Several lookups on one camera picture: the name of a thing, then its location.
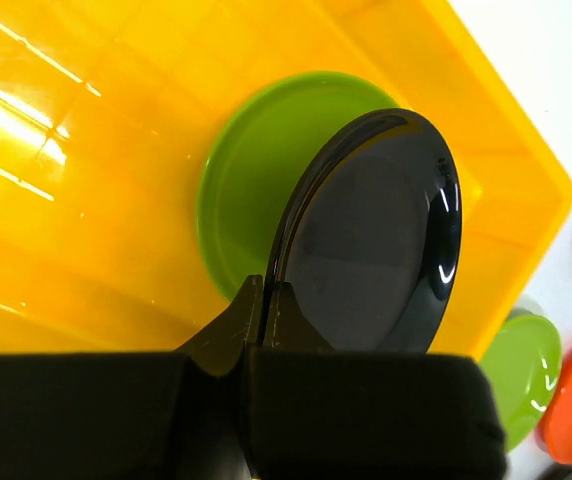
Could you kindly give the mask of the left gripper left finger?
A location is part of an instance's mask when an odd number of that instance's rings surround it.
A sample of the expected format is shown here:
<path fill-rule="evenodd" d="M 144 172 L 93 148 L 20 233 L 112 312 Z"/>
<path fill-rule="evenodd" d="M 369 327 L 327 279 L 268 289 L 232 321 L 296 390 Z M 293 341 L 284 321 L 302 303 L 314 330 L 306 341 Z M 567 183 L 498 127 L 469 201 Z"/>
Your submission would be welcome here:
<path fill-rule="evenodd" d="M 247 479 L 239 365 L 263 282 L 180 348 L 0 354 L 0 479 Z"/>

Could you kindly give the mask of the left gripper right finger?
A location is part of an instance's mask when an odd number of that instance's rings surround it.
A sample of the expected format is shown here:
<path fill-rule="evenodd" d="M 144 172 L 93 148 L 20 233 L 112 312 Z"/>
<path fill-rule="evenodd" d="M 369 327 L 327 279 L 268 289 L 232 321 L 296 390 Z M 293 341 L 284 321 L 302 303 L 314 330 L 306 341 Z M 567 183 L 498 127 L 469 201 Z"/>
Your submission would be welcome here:
<path fill-rule="evenodd" d="M 468 357 L 325 351 L 292 287 L 245 363 L 245 442 L 261 479 L 500 479 L 505 434 Z"/>

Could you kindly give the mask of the black plate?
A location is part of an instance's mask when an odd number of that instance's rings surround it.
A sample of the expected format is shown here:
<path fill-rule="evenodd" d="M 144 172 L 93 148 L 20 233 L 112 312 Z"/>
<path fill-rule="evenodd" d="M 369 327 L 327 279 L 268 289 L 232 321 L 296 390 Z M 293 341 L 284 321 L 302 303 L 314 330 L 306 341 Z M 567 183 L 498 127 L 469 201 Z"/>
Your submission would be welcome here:
<path fill-rule="evenodd" d="M 330 347 L 426 352 L 445 316 L 463 233 L 451 151 L 421 114 L 359 116 L 315 155 L 275 233 L 264 312 L 293 305 Z"/>
<path fill-rule="evenodd" d="M 572 480 L 572 465 L 553 464 L 538 477 L 538 480 Z"/>

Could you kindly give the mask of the green plate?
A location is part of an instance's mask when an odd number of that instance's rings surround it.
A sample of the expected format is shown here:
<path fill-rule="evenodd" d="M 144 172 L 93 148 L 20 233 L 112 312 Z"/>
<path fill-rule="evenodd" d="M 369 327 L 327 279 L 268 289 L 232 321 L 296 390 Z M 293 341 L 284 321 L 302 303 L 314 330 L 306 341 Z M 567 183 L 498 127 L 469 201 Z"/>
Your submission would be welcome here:
<path fill-rule="evenodd" d="M 262 275 L 283 210 L 318 151 L 357 117 L 397 102 L 357 76 L 300 73 L 267 85 L 220 130 L 197 195 L 200 253 L 232 300 L 249 275 Z"/>
<path fill-rule="evenodd" d="M 538 425 L 555 395 L 561 366 L 556 326 L 527 309 L 511 312 L 480 361 L 506 434 L 506 452 Z"/>

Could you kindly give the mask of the green plate front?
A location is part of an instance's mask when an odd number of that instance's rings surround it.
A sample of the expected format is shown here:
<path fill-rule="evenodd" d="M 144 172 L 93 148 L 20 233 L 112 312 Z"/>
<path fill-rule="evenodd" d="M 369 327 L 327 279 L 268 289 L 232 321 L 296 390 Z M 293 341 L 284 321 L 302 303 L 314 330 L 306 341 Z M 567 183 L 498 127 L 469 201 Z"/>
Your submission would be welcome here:
<path fill-rule="evenodd" d="M 220 130 L 197 195 L 200 253 L 232 300 L 249 275 L 262 275 L 283 210 L 318 151 L 357 117 L 397 102 L 357 76 L 300 73 L 267 85 Z"/>

